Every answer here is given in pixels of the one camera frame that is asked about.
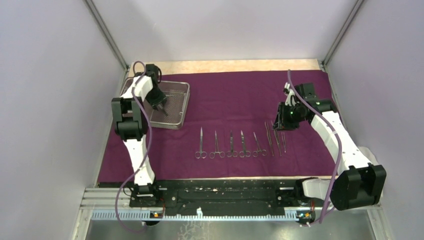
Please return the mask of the long metal tweezers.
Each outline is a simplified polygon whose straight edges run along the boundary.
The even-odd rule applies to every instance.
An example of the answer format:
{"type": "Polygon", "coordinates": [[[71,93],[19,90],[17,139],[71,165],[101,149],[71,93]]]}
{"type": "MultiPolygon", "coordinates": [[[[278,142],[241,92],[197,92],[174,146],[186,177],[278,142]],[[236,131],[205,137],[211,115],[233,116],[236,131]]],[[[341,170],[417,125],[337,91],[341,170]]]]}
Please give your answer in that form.
{"type": "Polygon", "coordinates": [[[274,133],[275,142],[276,142],[276,145],[277,145],[279,156],[282,157],[281,142],[280,142],[280,138],[279,138],[279,135],[278,135],[278,131],[274,128],[274,123],[272,123],[271,126],[272,126],[272,130],[273,130],[273,133],[274,133]]]}

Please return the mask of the metal spatula handle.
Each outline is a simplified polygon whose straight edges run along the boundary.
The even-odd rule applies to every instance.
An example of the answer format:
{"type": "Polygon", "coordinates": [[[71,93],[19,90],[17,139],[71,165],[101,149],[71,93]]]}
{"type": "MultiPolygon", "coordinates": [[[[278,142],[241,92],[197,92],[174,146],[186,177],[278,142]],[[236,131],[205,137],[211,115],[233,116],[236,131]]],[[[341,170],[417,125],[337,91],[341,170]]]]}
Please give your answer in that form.
{"type": "Polygon", "coordinates": [[[270,149],[271,155],[274,156],[273,143],[272,143],[271,132],[270,132],[268,122],[265,121],[264,125],[265,125],[265,129],[266,129],[266,135],[267,135],[267,140],[268,140],[268,144],[269,144],[269,149],[270,149]]]}

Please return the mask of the short metal tweezers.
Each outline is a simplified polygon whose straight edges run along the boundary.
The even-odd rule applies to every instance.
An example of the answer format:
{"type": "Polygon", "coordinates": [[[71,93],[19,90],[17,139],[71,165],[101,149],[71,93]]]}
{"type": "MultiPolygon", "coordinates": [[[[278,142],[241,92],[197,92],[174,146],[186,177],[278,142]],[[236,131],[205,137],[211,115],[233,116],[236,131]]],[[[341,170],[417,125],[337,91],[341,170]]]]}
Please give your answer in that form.
{"type": "Polygon", "coordinates": [[[287,145],[286,145],[286,136],[285,136],[285,132],[281,132],[281,139],[282,139],[282,146],[283,146],[283,151],[284,153],[287,152],[287,145]]]}

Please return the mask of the metal mesh instrument tray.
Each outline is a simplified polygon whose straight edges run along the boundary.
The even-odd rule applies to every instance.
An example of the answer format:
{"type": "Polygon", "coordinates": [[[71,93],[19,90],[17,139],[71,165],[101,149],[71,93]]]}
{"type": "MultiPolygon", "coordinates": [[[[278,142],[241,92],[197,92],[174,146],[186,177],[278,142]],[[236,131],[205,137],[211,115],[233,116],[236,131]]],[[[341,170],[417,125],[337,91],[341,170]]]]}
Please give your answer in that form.
{"type": "Polygon", "coordinates": [[[185,120],[190,98],[190,84],[187,82],[159,80],[157,86],[165,95],[183,95],[179,98],[167,98],[162,109],[153,109],[145,99],[143,108],[153,128],[170,130],[180,129],[185,120]]]}

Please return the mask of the small curved hemostat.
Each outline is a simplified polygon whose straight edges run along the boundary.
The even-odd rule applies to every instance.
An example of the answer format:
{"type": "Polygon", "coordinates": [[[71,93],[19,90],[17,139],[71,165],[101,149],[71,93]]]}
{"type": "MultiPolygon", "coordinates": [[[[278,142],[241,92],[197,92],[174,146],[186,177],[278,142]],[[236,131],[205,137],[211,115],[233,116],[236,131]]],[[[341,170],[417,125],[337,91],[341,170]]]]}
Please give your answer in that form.
{"type": "Polygon", "coordinates": [[[255,132],[253,132],[253,136],[254,136],[254,140],[255,140],[255,144],[256,144],[256,150],[254,150],[252,152],[252,156],[254,158],[257,158],[259,156],[266,156],[267,151],[264,148],[261,147],[260,142],[259,142],[258,137],[257,137],[255,132]]]}

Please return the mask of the surgical scissors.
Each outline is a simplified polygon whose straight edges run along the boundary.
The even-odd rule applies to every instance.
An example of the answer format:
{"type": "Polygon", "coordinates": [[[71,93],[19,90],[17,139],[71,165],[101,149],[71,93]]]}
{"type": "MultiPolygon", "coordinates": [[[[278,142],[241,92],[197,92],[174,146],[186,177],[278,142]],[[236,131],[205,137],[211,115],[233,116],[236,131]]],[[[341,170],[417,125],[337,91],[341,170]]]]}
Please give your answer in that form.
{"type": "Polygon", "coordinates": [[[247,150],[245,136],[244,136],[244,132],[242,130],[240,131],[240,139],[241,139],[242,150],[239,152],[238,155],[239,155],[240,158],[248,158],[252,155],[252,153],[249,150],[247,150]]]}

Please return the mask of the maroon wrap cloth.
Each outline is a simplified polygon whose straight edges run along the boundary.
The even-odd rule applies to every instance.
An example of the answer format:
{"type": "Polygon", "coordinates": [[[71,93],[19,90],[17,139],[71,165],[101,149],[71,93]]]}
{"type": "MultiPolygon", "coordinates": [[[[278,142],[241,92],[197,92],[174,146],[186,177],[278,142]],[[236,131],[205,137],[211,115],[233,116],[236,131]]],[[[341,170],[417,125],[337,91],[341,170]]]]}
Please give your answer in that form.
{"type": "Polygon", "coordinates": [[[335,163],[318,134],[308,122],[285,133],[286,153],[281,143],[272,142],[271,155],[264,122],[269,129],[275,121],[278,105],[286,99],[285,71],[244,71],[164,75],[164,81],[186,82],[190,97],[183,126],[180,129],[154,128],[149,151],[151,167],[158,180],[224,178],[224,177],[293,177],[329,176],[335,163]],[[203,130],[205,159],[196,159],[200,128],[203,130]],[[210,159],[214,150],[215,131],[219,150],[225,157],[210,159]],[[237,157],[227,157],[233,133],[237,157]],[[241,131],[250,157],[240,157],[241,131]],[[256,143],[266,156],[253,157],[256,143]]]}

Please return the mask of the small metal scissors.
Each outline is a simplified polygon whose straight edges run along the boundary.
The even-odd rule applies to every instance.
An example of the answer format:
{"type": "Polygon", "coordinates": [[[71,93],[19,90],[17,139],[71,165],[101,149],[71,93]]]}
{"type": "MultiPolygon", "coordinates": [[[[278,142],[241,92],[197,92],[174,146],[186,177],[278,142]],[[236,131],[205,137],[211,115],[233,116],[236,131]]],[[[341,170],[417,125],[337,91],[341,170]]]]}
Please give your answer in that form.
{"type": "Polygon", "coordinates": [[[232,131],[230,131],[230,134],[229,134],[229,142],[230,142],[230,148],[229,148],[229,151],[227,151],[226,156],[228,158],[236,158],[238,156],[238,152],[234,148],[234,137],[233,137],[232,131]]]}

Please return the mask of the surgical clamp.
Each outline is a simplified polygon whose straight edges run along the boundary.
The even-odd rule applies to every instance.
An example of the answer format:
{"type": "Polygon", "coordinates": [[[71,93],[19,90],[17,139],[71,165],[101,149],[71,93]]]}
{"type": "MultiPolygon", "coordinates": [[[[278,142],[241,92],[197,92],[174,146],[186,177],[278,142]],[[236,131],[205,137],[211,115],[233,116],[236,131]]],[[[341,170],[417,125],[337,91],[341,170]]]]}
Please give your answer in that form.
{"type": "Polygon", "coordinates": [[[220,158],[224,158],[225,153],[223,151],[220,151],[220,149],[219,149],[218,134],[217,134],[217,131],[215,130],[214,131],[214,149],[209,154],[209,157],[210,157],[210,159],[214,159],[216,156],[218,156],[220,158]]]}

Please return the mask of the surgical forceps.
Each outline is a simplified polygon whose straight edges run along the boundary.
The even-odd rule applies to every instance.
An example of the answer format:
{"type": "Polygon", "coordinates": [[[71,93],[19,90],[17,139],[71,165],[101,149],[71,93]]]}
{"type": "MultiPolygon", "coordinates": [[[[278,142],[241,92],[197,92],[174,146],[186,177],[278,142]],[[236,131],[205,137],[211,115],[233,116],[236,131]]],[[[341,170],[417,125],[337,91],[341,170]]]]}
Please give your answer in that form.
{"type": "Polygon", "coordinates": [[[207,152],[203,150],[203,128],[200,128],[199,133],[199,150],[195,152],[196,159],[205,159],[207,157],[207,152]]]}

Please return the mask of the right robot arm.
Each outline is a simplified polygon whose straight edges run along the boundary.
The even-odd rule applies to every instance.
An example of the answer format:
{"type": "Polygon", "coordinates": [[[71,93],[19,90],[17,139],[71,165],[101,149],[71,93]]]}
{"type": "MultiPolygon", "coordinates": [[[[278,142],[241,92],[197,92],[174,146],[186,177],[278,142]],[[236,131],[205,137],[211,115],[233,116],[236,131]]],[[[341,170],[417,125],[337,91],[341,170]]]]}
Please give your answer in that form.
{"type": "Polygon", "coordinates": [[[360,151],[343,126],[333,101],[320,99],[312,83],[292,86],[287,82],[283,91],[286,100],[279,103],[272,128],[294,131],[301,122],[308,122],[335,163],[330,180],[316,177],[299,180],[293,192],[294,202],[307,206],[313,198],[321,199],[339,211],[377,205],[387,172],[360,151]]]}

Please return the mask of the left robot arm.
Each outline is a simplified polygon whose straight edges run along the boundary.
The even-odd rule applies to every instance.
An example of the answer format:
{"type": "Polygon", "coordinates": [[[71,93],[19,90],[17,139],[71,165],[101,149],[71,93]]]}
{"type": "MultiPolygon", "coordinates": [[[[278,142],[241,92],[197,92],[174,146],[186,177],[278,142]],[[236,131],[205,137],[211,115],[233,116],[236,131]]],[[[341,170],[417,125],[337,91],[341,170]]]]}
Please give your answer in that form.
{"type": "Polygon", "coordinates": [[[146,101],[153,110],[163,112],[168,99],[159,88],[161,69],[155,64],[144,64],[143,68],[126,79],[130,85],[119,97],[112,99],[111,109],[114,131],[127,148],[134,170],[131,196],[154,207],[160,202],[161,194],[155,185],[155,173],[148,157],[147,137],[152,135],[152,124],[143,102],[146,101]]]}

